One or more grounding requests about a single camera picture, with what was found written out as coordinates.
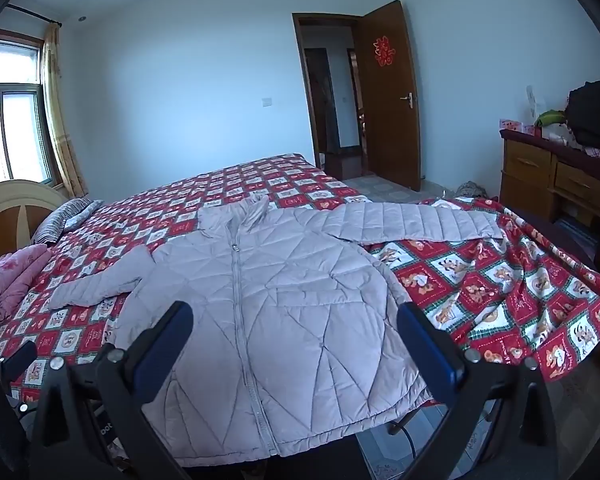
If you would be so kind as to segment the green item on dresser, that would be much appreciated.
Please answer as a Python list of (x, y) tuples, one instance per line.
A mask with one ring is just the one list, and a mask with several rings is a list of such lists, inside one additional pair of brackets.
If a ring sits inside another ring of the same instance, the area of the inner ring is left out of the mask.
[(539, 114), (535, 119), (535, 128), (547, 128), (551, 125), (563, 125), (566, 122), (566, 115), (563, 110), (547, 110)]

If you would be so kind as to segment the red paper door decoration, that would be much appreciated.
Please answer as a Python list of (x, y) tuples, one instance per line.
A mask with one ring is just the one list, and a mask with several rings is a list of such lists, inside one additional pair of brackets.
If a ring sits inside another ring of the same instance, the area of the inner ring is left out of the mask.
[(387, 36), (381, 36), (374, 40), (374, 58), (380, 67), (390, 66), (396, 56), (396, 49), (390, 44)]

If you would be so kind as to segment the brown wooden door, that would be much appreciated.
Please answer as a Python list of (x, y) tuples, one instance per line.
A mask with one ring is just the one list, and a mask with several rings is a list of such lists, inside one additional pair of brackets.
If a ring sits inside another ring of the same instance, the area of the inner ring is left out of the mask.
[[(387, 36), (396, 49), (390, 66), (380, 67), (373, 42)], [(417, 89), (405, 13), (399, 0), (362, 16), (355, 33), (355, 49), (365, 114), (368, 166), (379, 177), (418, 191), (420, 129)], [(413, 93), (414, 108), (400, 96)]]

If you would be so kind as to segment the window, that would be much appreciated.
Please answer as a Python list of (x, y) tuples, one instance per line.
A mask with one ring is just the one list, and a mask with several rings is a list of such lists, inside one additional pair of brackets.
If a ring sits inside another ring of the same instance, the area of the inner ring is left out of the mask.
[(42, 41), (0, 29), (0, 182), (60, 183), (41, 84)]

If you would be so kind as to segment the striped grey pillow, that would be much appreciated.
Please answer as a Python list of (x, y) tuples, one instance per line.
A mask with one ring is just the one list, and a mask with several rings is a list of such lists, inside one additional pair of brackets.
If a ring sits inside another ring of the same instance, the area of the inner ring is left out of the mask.
[(104, 204), (102, 200), (81, 197), (68, 200), (52, 211), (32, 235), (33, 244), (55, 245), (60, 238), (82, 226)]

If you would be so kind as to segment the pink folded blanket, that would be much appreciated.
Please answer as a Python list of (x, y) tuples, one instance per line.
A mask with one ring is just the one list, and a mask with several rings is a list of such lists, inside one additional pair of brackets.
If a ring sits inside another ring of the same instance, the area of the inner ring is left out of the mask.
[(0, 258), (0, 322), (19, 308), (34, 279), (50, 262), (52, 253), (45, 244), (30, 245)]

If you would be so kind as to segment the red christmas patterned bedspread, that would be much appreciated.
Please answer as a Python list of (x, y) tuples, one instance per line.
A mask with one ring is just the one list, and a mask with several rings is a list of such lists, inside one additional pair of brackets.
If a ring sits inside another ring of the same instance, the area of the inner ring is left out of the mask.
[[(361, 198), (302, 156), (288, 154), (200, 174), (99, 208), (58, 240), (15, 312), (0, 321), (0, 356), (10, 356), (26, 341), (38, 348), (32, 374), (14, 381), (14, 395), (35, 400), (55, 354), (71, 361), (94, 356), (120, 313), (121, 301), (108, 300), (92, 310), (50, 314), (45, 304), (57, 285), (105, 270), (135, 246), (156, 248), (192, 232), (202, 207), (259, 194), (275, 208), (332, 209)], [(492, 212), (502, 237), (397, 240), (373, 245), (370, 253), (459, 346), (476, 349), (491, 362), (532, 356), (546, 379), (566, 376), (600, 342), (600, 274), (494, 200), (452, 198), (449, 206)]]

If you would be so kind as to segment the light pink quilted jacket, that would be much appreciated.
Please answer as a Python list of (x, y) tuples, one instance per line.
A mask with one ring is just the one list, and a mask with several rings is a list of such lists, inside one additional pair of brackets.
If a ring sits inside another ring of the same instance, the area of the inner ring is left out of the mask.
[(501, 236), (494, 214), (416, 204), (273, 209), (246, 198), (201, 209), (197, 221), (48, 300), (57, 310), (122, 297), (120, 348), (175, 301), (190, 305), (192, 334), (144, 408), (184, 467), (291, 456), (427, 402), (396, 329), (408, 293), (368, 248)]

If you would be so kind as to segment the black bag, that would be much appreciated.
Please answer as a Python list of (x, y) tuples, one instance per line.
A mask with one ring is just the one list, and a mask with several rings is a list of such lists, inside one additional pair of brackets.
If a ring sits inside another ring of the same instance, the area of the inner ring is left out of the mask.
[(565, 118), (580, 145), (600, 149), (600, 80), (569, 92)]

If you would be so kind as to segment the dark wooden door frame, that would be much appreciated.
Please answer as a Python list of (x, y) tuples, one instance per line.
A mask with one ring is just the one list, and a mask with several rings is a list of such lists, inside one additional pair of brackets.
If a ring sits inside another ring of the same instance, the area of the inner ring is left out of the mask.
[(306, 89), (315, 166), (340, 180), (367, 171), (365, 117), (353, 15), (292, 16)]

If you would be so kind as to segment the beige wooden headboard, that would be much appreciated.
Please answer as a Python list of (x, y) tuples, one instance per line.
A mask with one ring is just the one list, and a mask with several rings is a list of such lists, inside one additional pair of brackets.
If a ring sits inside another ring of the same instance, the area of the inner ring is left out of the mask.
[(46, 184), (0, 182), (0, 257), (29, 245), (43, 220), (66, 201), (65, 195)]

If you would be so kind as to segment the yellow curtain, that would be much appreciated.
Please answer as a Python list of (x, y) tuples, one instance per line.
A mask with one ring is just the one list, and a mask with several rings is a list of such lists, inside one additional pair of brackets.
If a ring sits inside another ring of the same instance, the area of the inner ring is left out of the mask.
[(60, 99), (59, 64), (60, 25), (50, 23), (43, 36), (41, 54), (41, 84), (50, 143), (59, 170), (60, 180), (72, 198), (87, 196), (87, 187), (68, 136)]

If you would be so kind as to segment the wooden dresser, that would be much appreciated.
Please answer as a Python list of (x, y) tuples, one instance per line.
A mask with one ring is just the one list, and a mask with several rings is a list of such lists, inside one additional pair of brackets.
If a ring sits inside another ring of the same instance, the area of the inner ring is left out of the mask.
[(536, 136), (502, 130), (500, 202), (554, 220), (573, 208), (585, 223), (600, 218), (600, 159)]

